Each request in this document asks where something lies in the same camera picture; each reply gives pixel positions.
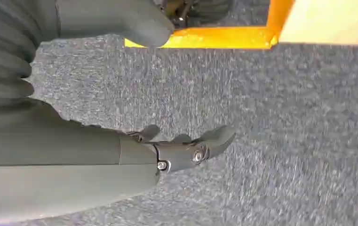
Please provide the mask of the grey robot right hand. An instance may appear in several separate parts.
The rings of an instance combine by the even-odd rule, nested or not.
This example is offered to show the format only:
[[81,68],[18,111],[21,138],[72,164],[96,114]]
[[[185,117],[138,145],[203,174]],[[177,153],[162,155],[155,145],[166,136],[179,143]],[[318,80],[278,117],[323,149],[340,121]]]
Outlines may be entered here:
[[152,0],[0,0],[0,224],[83,211],[153,188],[161,173],[222,154],[235,130],[154,141],[63,119],[26,81],[44,41],[118,34],[164,45],[175,27]]

